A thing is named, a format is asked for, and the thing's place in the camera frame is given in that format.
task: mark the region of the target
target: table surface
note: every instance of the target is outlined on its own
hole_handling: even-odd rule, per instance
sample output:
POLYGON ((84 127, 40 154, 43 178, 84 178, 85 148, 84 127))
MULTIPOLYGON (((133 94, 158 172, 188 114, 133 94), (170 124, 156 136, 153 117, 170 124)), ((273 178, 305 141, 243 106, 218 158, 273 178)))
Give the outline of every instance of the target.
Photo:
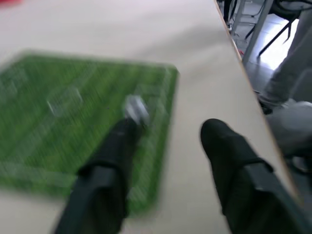
MULTIPOLYGON (((168 62, 180 71, 159 199, 124 233, 229 233, 199 128, 227 122, 297 193, 214 0, 24 0, 0 8, 0 61, 25 49, 168 62)), ((64 202, 0 191, 6 234, 49 233, 64 202)))

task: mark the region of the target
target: gray fabric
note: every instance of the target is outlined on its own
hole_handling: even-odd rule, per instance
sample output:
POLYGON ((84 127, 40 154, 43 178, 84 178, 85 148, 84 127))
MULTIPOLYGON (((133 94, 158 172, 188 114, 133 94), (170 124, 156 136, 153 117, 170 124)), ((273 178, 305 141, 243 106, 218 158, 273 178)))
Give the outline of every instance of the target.
POLYGON ((312 10, 301 14, 288 55, 259 95, 260 101, 270 108, 286 102, 308 68, 312 68, 312 10))
POLYGON ((285 9, 293 10, 293 11, 299 11, 301 9, 311 7, 310 4, 300 2, 300 1, 281 1, 280 4, 285 9))
POLYGON ((267 121, 284 155, 312 147, 312 104, 295 102, 267 115, 267 121))

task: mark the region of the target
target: black chair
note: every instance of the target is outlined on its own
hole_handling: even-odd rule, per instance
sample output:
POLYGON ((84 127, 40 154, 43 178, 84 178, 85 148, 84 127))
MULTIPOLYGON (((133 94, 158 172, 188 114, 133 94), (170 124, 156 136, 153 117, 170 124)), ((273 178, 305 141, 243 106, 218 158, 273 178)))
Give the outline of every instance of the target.
MULTIPOLYGON (((279 17, 281 17, 281 18, 283 18, 283 19, 286 19, 286 20, 288 20, 289 22, 285 25, 285 27, 282 28, 281 31, 279 31, 279 32, 276 34, 276 36, 275 36, 272 40, 270 40, 270 42, 269 42, 266 46, 264 46, 264 48, 259 52, 258 57, 260 57, 260 56, 263 54, 263 52, 266 51, 266 49, 267 49, 270 45, 272 45, 272 43, 273 43, 286 29, 288 29, 288 37, 287 37, 287 39, 286 39, 286 41, 287 41, 287 40, 290 38, 290 36, 291 36, 292 23, 294 22, 295 19, 299 18, 299 16, 300 16, 300 12, 291 12, 291 11, 287 11, 287 10, 284 10, 284 9, 280 8, 280 7, 278 6, 278 2, 277 2, 277 1, 279 2, 280 0, 274 0, 274 1, 273 1, 272 7, 271 7, 271 9, 270 9, 270 11, 269 11, 269 14, 276 14, 277 16, 279 16, 279 17)), ((245 36, 245 39, 247 39, 247 38, 250 36, 250 34, 254 31, 254 28, 255 28, 255 26, 254 26, 254 27, 249 31, 249 33, 245 36)))

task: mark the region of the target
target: green field mat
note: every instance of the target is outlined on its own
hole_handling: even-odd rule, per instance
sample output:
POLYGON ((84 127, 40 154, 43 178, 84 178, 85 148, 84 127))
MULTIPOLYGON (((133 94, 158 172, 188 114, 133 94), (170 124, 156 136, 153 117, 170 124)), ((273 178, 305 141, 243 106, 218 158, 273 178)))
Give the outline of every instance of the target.
POLYGON ((29 54, 0 73, 0 186, 67 197, 77 169, 141 95, 151 123, 134 157, 130 212, 156 198, 178 71, 157 63, 29 54))

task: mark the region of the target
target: person's leg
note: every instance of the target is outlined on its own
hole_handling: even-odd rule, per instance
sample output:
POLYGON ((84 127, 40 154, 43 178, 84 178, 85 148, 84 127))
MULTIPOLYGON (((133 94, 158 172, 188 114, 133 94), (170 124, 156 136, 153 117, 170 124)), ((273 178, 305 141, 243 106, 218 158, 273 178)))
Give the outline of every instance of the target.
POLYGON ((224 0, 223 19, 225 23, 229 21, 230 6, 232 0, 224 0))
POLYGON ((260 103, 271 109, 289 99, 291 90, 297 79, 300 78, 300 74, 306 68, 312 67, 312 21, 310 21, 310 27, 306 29, 305 33, 298 32, 297 34, 304 35, 304 37, 280 64, 259 95, 260 103))
POLYGON ((297 47, 299 42, 303 39, 308 29, 312 25, 312 10, 303 11, 299 17, 296 33, 293 37, 292 44, 288 50, 288 55, 291 54, 297 47))

